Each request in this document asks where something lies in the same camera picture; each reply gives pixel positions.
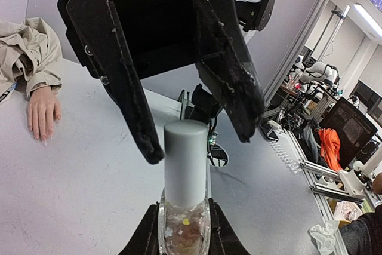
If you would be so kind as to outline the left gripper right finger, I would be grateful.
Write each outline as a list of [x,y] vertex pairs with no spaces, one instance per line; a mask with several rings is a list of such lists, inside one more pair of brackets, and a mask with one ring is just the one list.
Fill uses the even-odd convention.
[[210,255],[250,255],[242,245],[223,210],[212,198],[208,199],[211,218]]

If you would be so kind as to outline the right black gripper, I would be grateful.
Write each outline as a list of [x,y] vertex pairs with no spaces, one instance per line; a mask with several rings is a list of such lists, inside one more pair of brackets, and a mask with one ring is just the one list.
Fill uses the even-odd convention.
[[164,158],[140,79],[196,65],[202,82],[248,143],[265,102],[241,34],[234,0],[58,0],[80,64],[106,78],[145,160]]

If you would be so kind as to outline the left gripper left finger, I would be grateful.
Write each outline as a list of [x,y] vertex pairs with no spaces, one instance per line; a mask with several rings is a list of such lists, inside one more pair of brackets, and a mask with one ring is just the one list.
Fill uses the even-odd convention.
[[135,232],[119,255],[157,255],[159,203],[147,209]]

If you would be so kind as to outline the white nail polish cap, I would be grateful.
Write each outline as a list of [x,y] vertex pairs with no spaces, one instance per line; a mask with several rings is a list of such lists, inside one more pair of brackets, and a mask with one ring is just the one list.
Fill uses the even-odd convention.
[[171,205],[190,208],[205,198],[207,184],[207,125],[194,120],[164,127],[164,191]]

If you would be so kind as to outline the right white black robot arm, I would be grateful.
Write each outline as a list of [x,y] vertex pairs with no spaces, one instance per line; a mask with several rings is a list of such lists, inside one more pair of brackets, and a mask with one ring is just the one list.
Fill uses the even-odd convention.
[[241,142],[260,124],[265,102],[245,42],[263,30],[275,0],[58,0],[81,65],[120,108],[150,164],[164,158],[141,80],[194,64],[199,119],[224,109]]

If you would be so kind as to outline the clear nail polish bottle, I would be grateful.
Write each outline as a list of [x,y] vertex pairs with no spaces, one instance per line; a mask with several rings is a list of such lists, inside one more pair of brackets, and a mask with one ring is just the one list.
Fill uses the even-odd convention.
[[162,193],[158,211],[159,254],[208,254],[211,214],[207,198],[190,208],[171,205]]

